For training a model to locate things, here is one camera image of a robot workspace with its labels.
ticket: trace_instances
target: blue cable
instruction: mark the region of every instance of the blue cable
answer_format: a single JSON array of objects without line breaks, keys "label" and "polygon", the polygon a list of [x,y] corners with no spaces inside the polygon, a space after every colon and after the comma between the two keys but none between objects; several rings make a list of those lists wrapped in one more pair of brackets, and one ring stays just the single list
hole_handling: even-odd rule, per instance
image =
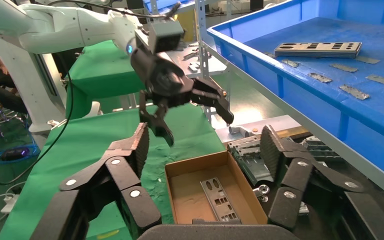
[{"label": "blue cable", "polygon": [[[35,139],[33,138],[32,136],[32,133],[29,131],[29,126],[28,126],[28,122],[27,120],[25,121],[26,124],[25,124],[25,129],[27,130],[28,132],[28,135],[30,136],[30,139],[31,139],[31,144],[29,145],[21,145],[21,146],[16,146],[16,147],[13,147],[11,149],[20,149],[20,148],[28,148],[29,150],[33,150],[33,151],[30,151],[29,152],[29,155],[23,157],[23,158],[20,158],[20,159],[17,159],[17,160],[12,160],[12,161],[2,161],[0,160],[0,165],[3,165],[3,164],[13,164],[13,163],[18,163],[18,162],[21,162],[21,161],[24,161],[24,160],[27,160],[27,159],[30,159],[32,157],[36,157],[40,154],[40,151],[38,151],[39,147],[38,145],[36,144],[36,141]],[[7,150],[4,150],[4,151],[0,151],[0,157],[2,156],[2,154],[7,151]]]}]

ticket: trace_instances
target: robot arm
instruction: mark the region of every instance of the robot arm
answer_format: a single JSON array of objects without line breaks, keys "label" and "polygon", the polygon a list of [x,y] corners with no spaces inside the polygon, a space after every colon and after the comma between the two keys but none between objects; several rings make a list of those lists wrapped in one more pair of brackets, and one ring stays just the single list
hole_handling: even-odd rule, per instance
[{"label": "robot arm", "polygon": [[15,5],[0,0],[0,37],[30,53],[48,54],[113,40],[125,50],[142,27],[137,17],[110,10],[108,14],[80,7]]}]

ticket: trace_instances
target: green cloth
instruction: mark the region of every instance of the green cloth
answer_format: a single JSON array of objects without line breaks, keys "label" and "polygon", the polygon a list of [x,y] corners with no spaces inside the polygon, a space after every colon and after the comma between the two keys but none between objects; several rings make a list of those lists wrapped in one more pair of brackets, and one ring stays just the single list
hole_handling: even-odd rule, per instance
[{"label": "green cloth", "polygon": [[[144,85],[130,65],[129,57],[113,41],[87,46],[70,69],[74,108],[72,119],[89,113],[93,100],[137,93]],[[67,113],[71,90],[67,90]]]},{"label": "green cloth", "polygon": [[[186,104],[170,109],[165,117],[173,131],[174,146],[150,131],[150,146],[142,172],[146,188],[161,212],[162,221],[173,223],[166,185],[166,164],[224,151],[225,148],[199,106]],[[0,240],[27,240],[39,222],[59,184],[68,176],[99,160],[112,141],[130,137],[139,123],[137,109],[80,118],[68,123],[52,149],[31,171],[27,183],[0,234]],[[44,150],[62,127],[51,131]],[[119,230],[106,240],[129,240],[130,235],[115,203],[110,203],[91,221],[89,239]]]}]

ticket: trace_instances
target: power strip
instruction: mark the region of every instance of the power strip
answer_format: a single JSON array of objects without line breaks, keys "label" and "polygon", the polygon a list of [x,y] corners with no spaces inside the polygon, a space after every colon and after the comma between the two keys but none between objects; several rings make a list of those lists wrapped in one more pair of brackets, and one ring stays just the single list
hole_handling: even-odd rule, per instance
[{"label": "power strip", "polygon": [[0,210],[0,212],[3,214],[9,214],[13,210],[17,200],[19,199],[19,196],[20,196],[19,194],[16,194],[14,197],[12,196],[5,197],[4,201],[6,205],[2,208],[2,210]]}]

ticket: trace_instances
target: cardboard box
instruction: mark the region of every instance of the cardboard box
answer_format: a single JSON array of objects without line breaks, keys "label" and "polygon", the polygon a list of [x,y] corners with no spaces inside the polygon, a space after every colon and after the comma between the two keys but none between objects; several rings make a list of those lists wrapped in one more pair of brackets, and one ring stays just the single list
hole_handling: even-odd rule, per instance
[{"label": "cardboard box", "polygon": [[217,221],[201,181],[217,177],[242,224],[267,224],[267,215],[238,164],[227,151],[169,163],[165,166],[168,195],[176,224],[192,219]]}]

